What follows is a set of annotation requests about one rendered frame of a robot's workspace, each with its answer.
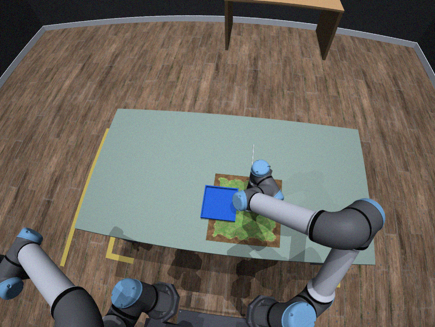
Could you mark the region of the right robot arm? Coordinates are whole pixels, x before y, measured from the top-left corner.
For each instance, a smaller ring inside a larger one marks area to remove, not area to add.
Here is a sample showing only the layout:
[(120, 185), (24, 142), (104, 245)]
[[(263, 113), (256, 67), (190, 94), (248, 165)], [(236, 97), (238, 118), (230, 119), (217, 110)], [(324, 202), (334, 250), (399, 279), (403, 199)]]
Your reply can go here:
[(331, 250), (315, 278), (302, 292), (287, 302), (260, 299), (251, 312), (253, 327), (314, 327), (316, 318), (335, 299), (335, 289), (360, 251), (366, 250), (385, 223), (383, 208), (363, 198), (337, 212), (313, 211), (284, 201), (268, 162), (256, 160), (250, 180), (256, 187), (234, 193), (237, 211), (250, 210), (284, 226), (308, 235)]

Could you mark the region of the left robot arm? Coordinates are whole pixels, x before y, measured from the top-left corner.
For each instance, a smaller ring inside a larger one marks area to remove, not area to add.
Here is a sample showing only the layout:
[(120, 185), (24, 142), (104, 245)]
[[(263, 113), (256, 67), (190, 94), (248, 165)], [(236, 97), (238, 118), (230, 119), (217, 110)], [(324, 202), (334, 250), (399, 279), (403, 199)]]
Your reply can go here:
[(102, 317), (91, 295), (75, 286), (40, 247), (41, 234), (23, 228), (6, 255), (0, 254), (0, 297), (10, 300), (20, 294), (26, 271), (50, 305), (54, 327), (134, 327), (142, 312), (163, 319), (174, 306), (174, 294), (167, 285), (148, 284), (137, 279), (120, 280), (112, 290), (112, 305)]

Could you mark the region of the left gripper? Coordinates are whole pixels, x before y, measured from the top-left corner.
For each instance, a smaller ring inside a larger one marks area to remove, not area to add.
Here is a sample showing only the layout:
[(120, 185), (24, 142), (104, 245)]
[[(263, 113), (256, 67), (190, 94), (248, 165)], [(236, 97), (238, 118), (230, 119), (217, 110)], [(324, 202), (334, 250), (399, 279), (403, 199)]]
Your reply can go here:
[(27, 275), (26, 271), (23, 272), (22, 276), (20, 277), (22, 280), (25, 279), (30, 279), (29, 276)]

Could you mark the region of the green grassy ground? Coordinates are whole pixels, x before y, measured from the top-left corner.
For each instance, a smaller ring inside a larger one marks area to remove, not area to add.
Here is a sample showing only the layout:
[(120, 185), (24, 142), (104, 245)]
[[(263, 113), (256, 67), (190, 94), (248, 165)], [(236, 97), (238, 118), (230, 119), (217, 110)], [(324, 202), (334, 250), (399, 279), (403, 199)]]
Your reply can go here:
[[(214, 186), (247, 189), (248, 176), (215, 174)], [(209, 219), (206, 240), (280, 247), (280, 223), (254, 212), (236, 211), (235, 222)]]

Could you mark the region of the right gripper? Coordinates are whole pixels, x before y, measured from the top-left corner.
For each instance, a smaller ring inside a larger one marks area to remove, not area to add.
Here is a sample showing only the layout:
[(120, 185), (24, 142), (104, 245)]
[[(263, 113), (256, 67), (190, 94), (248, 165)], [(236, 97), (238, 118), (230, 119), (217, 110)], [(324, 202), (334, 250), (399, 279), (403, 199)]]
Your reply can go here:
[[(270, 169), (270, 171), (269, 171), (271, 174), (272, 174), (272, 170)], [(251, 184), (251, 185), (250, 185)], [(251, 180), (250, 180), (250, 178), (249, 178), (249, 182), (248, 182), (248, 186), (247, 186), (247, 189), (248, 188), (253, 188), (253, 187), (255, 187), (255, 186), (257, 186), (256, 184), (254, 184), (254, 183), (252, 183), (251, 182)]]

